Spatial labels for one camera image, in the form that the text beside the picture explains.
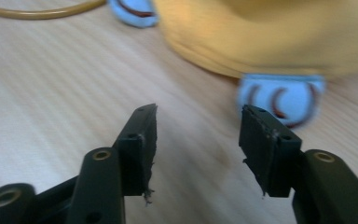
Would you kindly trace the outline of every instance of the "brown curved marking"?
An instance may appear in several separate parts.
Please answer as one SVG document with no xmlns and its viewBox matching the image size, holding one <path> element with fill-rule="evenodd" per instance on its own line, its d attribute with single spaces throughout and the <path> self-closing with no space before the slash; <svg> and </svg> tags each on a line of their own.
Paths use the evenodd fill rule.
<svg viewBox="0 0 358 224">
<path fill-rule="evenodd" d="M 312 84 L 310 84 L 310 83 L 307 83 L 307 84 L 308 84 L 308 88 L 310 90 L 310 97 L 311 97 L 310 104 L 309 104 L 308 110 L 307 110 L 307 114 L 304 116 L 304 118 L 302 120 L 300 120 L 298 122 L 286 124 L 286 126 L 288 128 L 295 128 L 300 125 L 303 125 L 304 123 L 309 121 L 313 117 L 313 114 L 315 113 L 315 107 L 319 101 L 319 93 Z"/>
<path fill-rule="evenodd" d="M 248 95 L 248 105 L 254 105 L 255 94 L 258 92 L 258 90 L 260 90 L 259 85 L 254 85 L 251 88 L 251 90 L 249 91 L 249 95 Z"/>
<path fill-rule="evenodd" d="M 145 18 L 145 17 L 152 17 L 154 16 L 153 12 L 143 12 L 143 11 L 138 11 L 135 9 L 132 9 L 130 7 L 127 7 L 122 0 L 117 0 L 118 4 L 123 7 L 127 12 L 129 12 L 132 15 L 135 15 L 137 17 L 141 17 L 141 18 Z"/>
<path fill-rule="evenodd" d="M 278 119 L 287 119 L 286 115 L 278 108 L 278 99 L 285 91 L 285 88 L 279 88 L 274 92 L 271 98 L 272 113 L 274 113 Z"/>
</svg>

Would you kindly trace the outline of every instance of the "yellow fabric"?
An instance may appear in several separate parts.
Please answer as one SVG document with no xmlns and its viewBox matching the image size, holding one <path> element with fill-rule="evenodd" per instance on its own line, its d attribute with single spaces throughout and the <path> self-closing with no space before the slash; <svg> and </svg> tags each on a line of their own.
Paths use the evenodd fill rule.
<svg viewBox="0 0 358 224">
<path fill-rule="evenodd" d="M 358 0 L 154 0 L 169 44 L 187 60 L 242 73 L 358 72 Z"/>
</svg>

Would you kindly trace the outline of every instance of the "wooden table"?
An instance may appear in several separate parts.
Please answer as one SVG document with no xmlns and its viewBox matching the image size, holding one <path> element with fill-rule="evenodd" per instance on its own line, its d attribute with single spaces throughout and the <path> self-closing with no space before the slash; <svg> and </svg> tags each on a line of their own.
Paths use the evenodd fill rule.
<svg viewBox="0 0 358 224">
<path fill-rule="evenodd" d="M 184 61 L 158 27 L 127 26 L 108 6 L 50 21 L 0 18 L 0 187 L 24 182 L 39 193 L 77 175 L 136 107 L 156 103 L 156 193 L 147 207 L 126 199 L 127 223 L 296 223 L 291 199 L 263 197 L 242 163 L 237 81 Z M 358 74 L 328 83 L 319 117 L 296 134 L 303 150 L 333 152 L 358 175 Z"/>
</svg>

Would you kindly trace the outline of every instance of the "wood grain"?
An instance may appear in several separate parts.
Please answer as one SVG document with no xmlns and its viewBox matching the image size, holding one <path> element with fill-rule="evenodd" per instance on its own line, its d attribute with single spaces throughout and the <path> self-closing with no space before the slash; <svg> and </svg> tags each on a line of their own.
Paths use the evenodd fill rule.
<svg viewBox="0 0 358 224">
<path fill-rule="evenodd" d="M 59 4 L 21 2 L 9 3 Z M 291 199 L 264 198 L 241 163 L 236 82 L 184 61 L 158 27 L 129 27 L 109 7 L 51 21 L 0 18 L 0 186 L 41 192 L 77 175 L 136 107 L 157 103 L 156 193 L 148 207 L 126 199 L 127 223 L 296 223 Z M 319 117 L 296 133 L 303 149 L 336 153 L 358 175 L 358 74 L 330 82 Z"/>
</svg>

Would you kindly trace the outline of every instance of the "yellow tube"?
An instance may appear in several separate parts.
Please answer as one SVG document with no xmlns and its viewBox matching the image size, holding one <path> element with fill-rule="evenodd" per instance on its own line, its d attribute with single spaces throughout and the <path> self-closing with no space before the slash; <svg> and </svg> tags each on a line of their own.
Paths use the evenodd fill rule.
<svg viewBox="0 0 358 224">
<path fill-rule="evenodd" d="M 72 7 L 63 7 L 42 11 L 22 11 L 0 8 L 0 17 L 17 20 L 50 20 L 62 17 L 73 16 L 96 7 L 102 6 L 106 0 L 91 0 Z"/>
</svg>

